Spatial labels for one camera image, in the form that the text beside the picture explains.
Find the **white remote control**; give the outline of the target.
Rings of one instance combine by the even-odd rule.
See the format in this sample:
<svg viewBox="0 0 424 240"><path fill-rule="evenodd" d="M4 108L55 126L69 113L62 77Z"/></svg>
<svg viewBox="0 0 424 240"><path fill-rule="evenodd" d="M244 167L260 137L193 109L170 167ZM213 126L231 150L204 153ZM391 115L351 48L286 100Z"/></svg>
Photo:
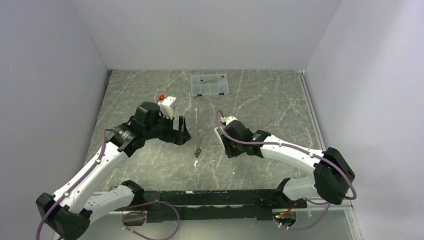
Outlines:
<svg viewBox="0 0 424 240"><path fill-rule="evenodd" d="M224 147L224 143L223 143L223 140L222 140L222 135L221 135L221 132L219 131L218 127L215 127L214 128L214 133L215 133L217 139L219 140L221 146Z"/></svg>

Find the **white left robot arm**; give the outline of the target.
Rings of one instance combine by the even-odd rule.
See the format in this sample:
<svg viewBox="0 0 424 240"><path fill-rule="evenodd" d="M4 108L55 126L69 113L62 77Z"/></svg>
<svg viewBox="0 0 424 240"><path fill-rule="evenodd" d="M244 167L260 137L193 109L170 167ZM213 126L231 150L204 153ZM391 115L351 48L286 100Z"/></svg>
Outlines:
<svg viewBox="0 0 424 240"><path fill-rule="evenodd" d="M76 240L97 219L116 209L139 209L145 203L144 189L132 180L98 196L93 192L122 162L129 159L146 141L159 139L178 146L191 139L183 116L174 129L174 110L178 100L173 96L154 102L142 102L128 121L106 129L100 149L94 157L64 186L53 194L43 193L36 200L42 217L64 240Z"/></svg>

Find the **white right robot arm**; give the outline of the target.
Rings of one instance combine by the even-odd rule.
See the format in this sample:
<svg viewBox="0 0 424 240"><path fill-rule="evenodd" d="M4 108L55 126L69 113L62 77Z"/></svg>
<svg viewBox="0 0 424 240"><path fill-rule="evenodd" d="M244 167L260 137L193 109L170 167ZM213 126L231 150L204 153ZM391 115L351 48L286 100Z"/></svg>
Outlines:
<svg viewBox="0 0 424 240"><path fill-rule="evenodd" d="M294 166L308 177L289 179L275 194L276 203L289 207L294 201L318 198L333 205L357 198L353 187L355 174L339 150L302 147L284 141L263 130L252 132L231 116L215 120L215 133L228 158L241 154L281 161Z"/></svg>

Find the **clear plastic organizer box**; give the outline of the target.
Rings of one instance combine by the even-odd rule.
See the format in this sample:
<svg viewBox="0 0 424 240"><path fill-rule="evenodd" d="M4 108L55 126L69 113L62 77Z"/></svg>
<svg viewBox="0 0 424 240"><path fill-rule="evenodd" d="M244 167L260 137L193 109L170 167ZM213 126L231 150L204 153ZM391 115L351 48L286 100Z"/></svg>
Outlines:
<svg viewBox="0 0 424 240"><path fill-rule="evenodd" d="M226 96L230 83L226 73L198 74L190 77L190 94L195 98Z"/></svg>

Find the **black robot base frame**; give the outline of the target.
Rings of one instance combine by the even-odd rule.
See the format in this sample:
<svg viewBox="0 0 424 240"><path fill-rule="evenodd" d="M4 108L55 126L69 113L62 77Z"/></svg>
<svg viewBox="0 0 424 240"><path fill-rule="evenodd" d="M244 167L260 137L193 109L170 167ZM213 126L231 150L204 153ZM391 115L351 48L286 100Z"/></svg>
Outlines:
<svg viewBox="0 0 424 240"><path fill-rule="evenodd" d="M305 209L303 199L283 194L284 179L276 189L146 190L121 211L146 214L148 223L188 220L256 219L270 221L279 212Z"/></svg>

